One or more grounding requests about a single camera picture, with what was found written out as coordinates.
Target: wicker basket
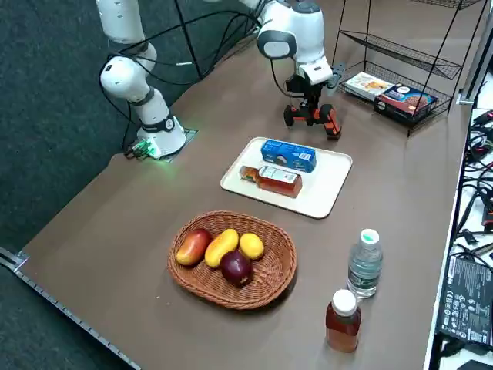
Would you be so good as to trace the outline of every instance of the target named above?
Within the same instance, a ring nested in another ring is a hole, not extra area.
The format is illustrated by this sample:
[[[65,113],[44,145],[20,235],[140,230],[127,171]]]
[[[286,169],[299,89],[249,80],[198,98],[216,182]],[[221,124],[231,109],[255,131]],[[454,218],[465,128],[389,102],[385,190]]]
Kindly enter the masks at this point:
[[[255,233],[263,241],[264,256],[253,262],[253,280],[237,288],[224,279],[219,269],[204,261],[195,267],[176,262],[176,252],[186,234],[196,228],[208,230],[213,237],[233,228],[241,236]],[[168,255],[168,270],[186,290],[226,308],[247,310],[262,307],[277,298],[291,282],[297,257],[291,238],[279,227],[245,214],[217,210],[191,220],[176,235]]]

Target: brown liquid bottle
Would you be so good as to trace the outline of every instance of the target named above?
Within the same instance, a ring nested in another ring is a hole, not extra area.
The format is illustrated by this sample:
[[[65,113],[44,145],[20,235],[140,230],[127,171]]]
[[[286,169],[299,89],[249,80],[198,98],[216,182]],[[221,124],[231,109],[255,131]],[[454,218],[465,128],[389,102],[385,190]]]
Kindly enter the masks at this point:
[[[336,291],[325,316],[329,346],[341,352],[354,352],[360,325],[361,309],[354,294],[346,289]]]
[[[261,189],[287,195],[292,198],[298,196],[303,186],[301,175],[271,166],[262,166],[259,169],[242,166],[240,176],[244,180],[257,183],[257,186]]]

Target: cardboard box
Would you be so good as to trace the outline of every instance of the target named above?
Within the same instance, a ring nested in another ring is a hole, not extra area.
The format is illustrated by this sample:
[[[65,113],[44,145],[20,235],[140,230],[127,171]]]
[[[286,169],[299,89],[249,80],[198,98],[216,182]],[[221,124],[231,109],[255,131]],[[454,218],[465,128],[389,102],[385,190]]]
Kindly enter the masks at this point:
[[[349,93],[371,102],[374,102],[377,96],[394,86],[393,83],[385,82],[365,72],[359,72],[355,77],[347,80],[344,85]]]
[[[303,172],[312,172],[317,165],[315,150],[283,141],[268,140],[260,150],[263,160]]]
[[[430,113],[437,101],[436,96],[425,92],[421,95],[420,90],[399,83],[377,96],[374,110],[412,127]]]

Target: small blue box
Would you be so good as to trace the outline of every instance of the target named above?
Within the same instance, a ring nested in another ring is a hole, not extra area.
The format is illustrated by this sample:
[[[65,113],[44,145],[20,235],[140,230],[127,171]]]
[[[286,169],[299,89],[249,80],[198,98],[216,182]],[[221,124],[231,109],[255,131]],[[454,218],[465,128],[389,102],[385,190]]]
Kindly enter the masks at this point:
[[[260,150],[263,160],[280,166],[292,168],[303,172],[312,172],[317,165],[315,150],[285,143],[282,141],[268,140]]]

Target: white tray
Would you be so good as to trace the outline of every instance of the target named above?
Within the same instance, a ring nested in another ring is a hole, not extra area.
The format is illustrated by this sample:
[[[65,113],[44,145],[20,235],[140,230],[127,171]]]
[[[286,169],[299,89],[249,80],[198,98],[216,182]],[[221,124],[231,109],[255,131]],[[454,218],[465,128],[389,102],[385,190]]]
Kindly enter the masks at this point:
[[[256,137],[246,145],[243,152],[221,179],[221,187],[224,190],[261,200],[308,217],[317,219],[327,217],[353,165],[351,157],[347,154],[311,148],[317,152],[317,165],[312,173],[305,173],[264,162],[260,149],[267,140],[265,137]],[[260,189],[255,183],[241,179],[241,166],[260,168],[265,165],[301,174],[303,187],[298,197],[293,199],[272,193]]]

